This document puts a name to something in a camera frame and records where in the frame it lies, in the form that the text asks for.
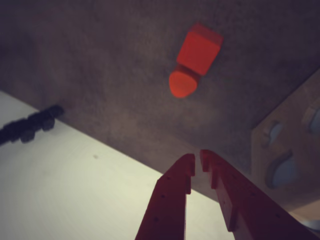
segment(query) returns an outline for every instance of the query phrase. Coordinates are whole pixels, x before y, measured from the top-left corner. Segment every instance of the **red wooden block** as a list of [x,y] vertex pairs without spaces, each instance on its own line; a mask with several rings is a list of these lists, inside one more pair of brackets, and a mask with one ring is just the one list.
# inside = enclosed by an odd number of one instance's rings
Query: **red wooden block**
[[176,61],[203,76],[220,51],[224,38],[200,23],[188,32]]

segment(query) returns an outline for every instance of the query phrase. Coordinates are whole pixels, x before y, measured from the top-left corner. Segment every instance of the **red cube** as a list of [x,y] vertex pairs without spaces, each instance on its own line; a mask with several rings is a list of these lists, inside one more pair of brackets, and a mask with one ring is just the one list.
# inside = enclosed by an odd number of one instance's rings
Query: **red cube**
[[220,51],[224,38],[200,23],[188,32],[176,61],[204,76]]

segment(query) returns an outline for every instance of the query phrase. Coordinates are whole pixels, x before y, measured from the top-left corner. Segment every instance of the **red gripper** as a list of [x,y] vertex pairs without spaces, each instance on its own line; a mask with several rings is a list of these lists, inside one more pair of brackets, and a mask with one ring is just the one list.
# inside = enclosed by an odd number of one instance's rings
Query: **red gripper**
[[184,240],[186,194],[191,193],[195,155],[186,154],[158,179],[135,240]]
[[222,157],[201,150],[200,159],[235,240],[319,240]]

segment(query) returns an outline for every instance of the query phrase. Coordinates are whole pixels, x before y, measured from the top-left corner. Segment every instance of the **red block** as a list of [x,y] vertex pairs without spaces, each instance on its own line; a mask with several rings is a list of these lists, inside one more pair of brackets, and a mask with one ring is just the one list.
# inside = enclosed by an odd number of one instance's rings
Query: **red block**
[[200,23],[188,32],[176,61],[204,76],[220,51],[224,38]]

